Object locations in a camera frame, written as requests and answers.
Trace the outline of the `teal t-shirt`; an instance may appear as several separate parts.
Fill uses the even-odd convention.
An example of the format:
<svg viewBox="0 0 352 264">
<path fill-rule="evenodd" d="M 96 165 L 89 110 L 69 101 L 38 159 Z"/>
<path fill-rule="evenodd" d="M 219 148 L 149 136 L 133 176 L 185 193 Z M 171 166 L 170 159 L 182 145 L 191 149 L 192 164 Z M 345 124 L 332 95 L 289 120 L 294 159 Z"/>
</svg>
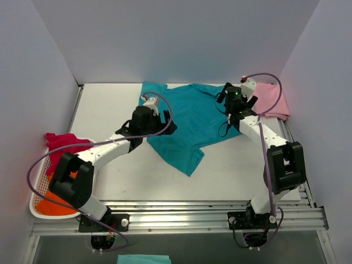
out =
<svg viewBox="0 0 352 264">
<path fill-rule="evenodd" d="M 172 135 L 150 137 L 147 142 L 172 167 L 191 176 L 201 163 L 202 148 L 239 136 L 231 128 L 226 129 L 227 120 L 216 108 L 216 94 L 222 86 L 189 84 L 173 89 L 167 84 L 145 82 L 141 93 L 156 92 L 166 98 L 159 110 L 173 111 L 173 122 L 177 130 Z"/>
</svg>

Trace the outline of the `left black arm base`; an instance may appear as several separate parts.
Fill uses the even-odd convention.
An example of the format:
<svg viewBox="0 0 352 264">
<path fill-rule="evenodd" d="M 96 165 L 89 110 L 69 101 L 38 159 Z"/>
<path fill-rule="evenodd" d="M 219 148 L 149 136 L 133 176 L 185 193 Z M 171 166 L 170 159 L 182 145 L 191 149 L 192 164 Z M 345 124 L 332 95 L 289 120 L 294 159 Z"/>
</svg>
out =
<svg viewBox="0 0 352 264">
<path fill-rule="evenodd" d="M 129 230 L 130 215 L 127 213 L 110 213 L 103 217 L 100 222 L 109 226 L 109 228 L 102 226 L 100 223 L 93 221 L 86 216 L 81 216 L 79 220 L 78 232 L 80 233 L 96 233 L 107 232 L 114 228 L 119 232 L 127 232 Z"/>
</svg>

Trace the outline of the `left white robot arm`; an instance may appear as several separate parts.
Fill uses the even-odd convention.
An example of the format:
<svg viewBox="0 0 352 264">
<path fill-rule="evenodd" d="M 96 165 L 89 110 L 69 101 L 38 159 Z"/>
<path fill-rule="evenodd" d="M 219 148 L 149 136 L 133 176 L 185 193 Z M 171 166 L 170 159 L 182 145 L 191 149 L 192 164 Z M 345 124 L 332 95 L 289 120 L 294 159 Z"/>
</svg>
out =
<svg viewBox="0 0 352 264">
<path fill-rule="evenodd" d="M 95 174 L 119 156 L 130 153 L 155 135 L 171 135 L 177 126 L 172 121 L 172 111 L 161 115 L 149 106 L 137 106 L 127 120 L 108 140 L 95 143 L 78 153 L 65 152 L 60 157 L 49 184 L 49 191 L 80 213 L 91 217 L 97 230 L 106 230 L 111 223 L 111 210 L 92 194 Z"/>
</svg>

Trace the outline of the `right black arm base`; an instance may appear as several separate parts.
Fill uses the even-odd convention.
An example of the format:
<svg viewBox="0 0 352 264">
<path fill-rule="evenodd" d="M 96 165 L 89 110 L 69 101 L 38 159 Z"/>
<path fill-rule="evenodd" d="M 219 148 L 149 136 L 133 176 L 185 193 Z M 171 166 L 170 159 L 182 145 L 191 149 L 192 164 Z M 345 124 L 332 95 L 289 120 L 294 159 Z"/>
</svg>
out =
<svg viewBox="0 0 352 264">
<path fill-rule="evenodd" d="M 229 228 L 234 230 L 269 230 L 276 228 L 277 221 L 275 219 L 270 220 L 270 217 L 270 213 L 255 213 L 251 206 L 245 210 L 230 211 L 227 213 Z"/>
</svg>

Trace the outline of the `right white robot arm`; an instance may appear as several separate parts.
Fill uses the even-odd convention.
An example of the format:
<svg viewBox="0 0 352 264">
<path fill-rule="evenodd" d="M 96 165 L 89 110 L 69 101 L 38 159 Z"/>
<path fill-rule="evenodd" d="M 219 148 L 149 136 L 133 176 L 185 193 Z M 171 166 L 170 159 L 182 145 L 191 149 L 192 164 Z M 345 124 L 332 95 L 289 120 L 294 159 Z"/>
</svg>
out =
<svg viewBox="0 0 352 264">
<path fill-rule="evenodd" d="M 274 215 L 275 204 L 284 195 L 306 182 L 304 151 L 302 145 L 289 142 L 277 135 L 260 121 L 252 107 L 257 97 L 247 99 L 240 87 L 226 83 L 218 93 L 216 102 L 223 103 L 227 117 L 227 130 L 231 127 L 246 135 L 263 151 L 265 188 L 250 200 L 244 213 L 247 225 L 257 227 L 264 220 L 264 214 Z"/>
</svg>

